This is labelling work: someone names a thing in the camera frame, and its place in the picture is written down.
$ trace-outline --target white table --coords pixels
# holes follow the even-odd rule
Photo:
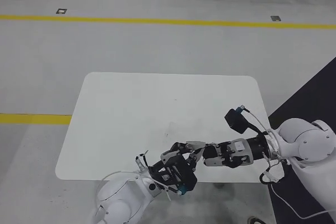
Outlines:
[[[64,180],[100,180],[117,171],[133,171],[137,154],[149,150],[149,165],[175,142],[224,142],[251,138],[231,130],[224,120],[231,108],[245,105],[269,127],[255,79],[248,76],[101,73],[86,76],[56,166]],[[259,127],[249,115],[247,120]],[[264,160],[235,169],[205,167],[199,182],[256,183]]]

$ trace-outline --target concrete floor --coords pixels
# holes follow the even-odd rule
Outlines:
[[[336,1],[0,1],[0,14],[336,24]],[[336,30],[0,21],[0,113],[72,114],[90,72],[248,75],[271,114],[336,56]],[[0,124],[0,224],[86,223],[94,181],[63,181],[60,125]],[[275,223],[265,186],[198,184],[141,223]]]

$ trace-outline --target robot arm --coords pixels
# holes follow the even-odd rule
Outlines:
[[[289,119],[276,130],[262,132],[244,118],[243,110],[250,112],[243,106],[231,109],[225,116],[227,123],[241,134],[250,128],[257,132],[257,136],[218,144],[176,142],[153,166],[143,166],[136,157],[140,172],[134,172],[133,180],[139,190],[127,184],[131,179],[108,182],[98,193],[100,201],[93,223],[122,223],[124,220],[137,223],[148,204],[162,190],[180,195],[193,190],[197,183],[194,171],[202,157],[206,166],[230,168],[251,165],[262,158],[278,160],[285,167],[294,169],[305,188],[325,209],[336,209],[336,135],[331,128],[319,120],[309,123]],[[189,156],[185,159],[183,155],[187,153]],[[269,169],[270,166],[262,173],[260,181],[263,184],[280,183],[282,179],[273,180]],[[264,175],[271,181],[264,182]],[[336,210],[330,215],[336,222]]]

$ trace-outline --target yellow stripe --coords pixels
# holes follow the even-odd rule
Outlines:
[[[68,16],[33,16],[33,15],[0,15],[0,20],[30,20],[30,21],[57,21],[57,22],[105,22],[123,24],[166,24],[192,26],[237,26],[263,27],[275,29],[322,29],[336,30],[336,25],[330,24],[292,24],[284,22],[238,22],[238,21],[203,21],[203,20],[170,20],[162,18],[94,18]]]
[[[2,124],[60,124],[67,125],[71,115],[55,114],[0,114]]]

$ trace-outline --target blue connector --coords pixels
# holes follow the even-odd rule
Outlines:
[[[238,108],[236,108],[236,112],[237,113],[239,113],[239,114],[241,114],[241,112],[243,111],[245,109],[245,106],[244,105],[241,105],[241,106],[239,106]]]
[[[184,185],[178,187],[178,194],[184,195],[186,193],[186,187]]]

